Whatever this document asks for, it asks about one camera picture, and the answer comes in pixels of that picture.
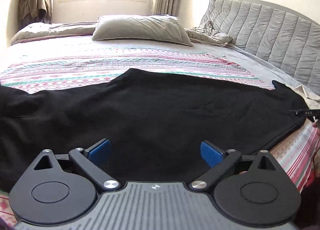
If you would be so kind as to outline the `person right hand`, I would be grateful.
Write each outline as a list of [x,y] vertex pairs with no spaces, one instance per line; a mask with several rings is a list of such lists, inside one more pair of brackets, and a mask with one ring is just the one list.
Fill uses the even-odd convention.
[[316,129],[317,135],[320,136],[320,120],[315,121],[312,126]]

